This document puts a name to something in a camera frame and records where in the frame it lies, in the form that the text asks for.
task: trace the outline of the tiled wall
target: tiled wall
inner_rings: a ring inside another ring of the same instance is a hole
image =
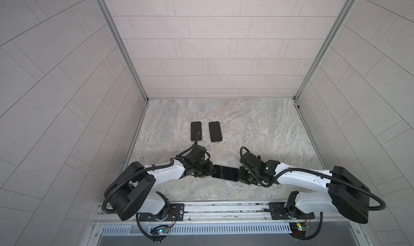
[[[0,22],[0,244],[74,246],[144,100],[94,0],[0,0]]]
[[[293,96],[345,0],[105,0],[150,98]]]
[[[377,246],[414,245],[412,1],[357,0],[299,99],[329,166],[388,205],[369,213]]]

